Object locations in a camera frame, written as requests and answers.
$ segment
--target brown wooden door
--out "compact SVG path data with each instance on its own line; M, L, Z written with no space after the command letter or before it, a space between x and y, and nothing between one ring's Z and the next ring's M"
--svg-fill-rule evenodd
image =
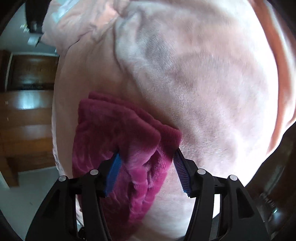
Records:
M13 56L7 90L53 90L58 60L54 56Z

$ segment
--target towel fold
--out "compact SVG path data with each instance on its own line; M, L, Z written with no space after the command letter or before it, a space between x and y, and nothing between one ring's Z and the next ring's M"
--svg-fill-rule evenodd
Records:
M119 149L123 164L102 207L112 239L125 240L135 232L160 191L181 132L141 108L96 92L81 100L78 115L74 177L98 168Z

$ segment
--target pink blanket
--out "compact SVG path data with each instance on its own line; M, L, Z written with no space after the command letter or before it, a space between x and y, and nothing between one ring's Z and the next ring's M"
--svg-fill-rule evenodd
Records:
M52 131L61 174L73 176L78 104L90 91L179 129L186 158L244 185L294 123L296 41L266 1L61 1L42 37L60 54ZM130 240L178 239L193 205L171 166Z
M139 226L165 180L180 141L180 131L128 102L96 92L81 100L73 176L98 168L117 149L123 162L113 192L102 199L112 240L126 240Z

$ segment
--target white trim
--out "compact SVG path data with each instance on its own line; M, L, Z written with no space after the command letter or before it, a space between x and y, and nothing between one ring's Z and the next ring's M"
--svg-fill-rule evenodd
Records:
M13 55L42 55L42 56L54 56L58 57L56 53L42 53L42 52L13 52Z
M53 167L45 167L45 168L40 168L40 169L35 169L35 170L28 170L28 171L23 171L23 172L19 172L18 174L26 174L26 173L30 173L30 172L40 172L40 171L44 171L44 170L50 170L50 169L56 169L56 166Z
M2 173L0 172L0 186L4 187L4 189L9 189L8 184L6 183Z
M11 65L11 60L12 60L13 54L10 54L9 61L8 61L8 66L7 66L7 71L6 71L6 77L5 77L5 92L7 91L7 84L8 84L8 76L9 76L9 69Z

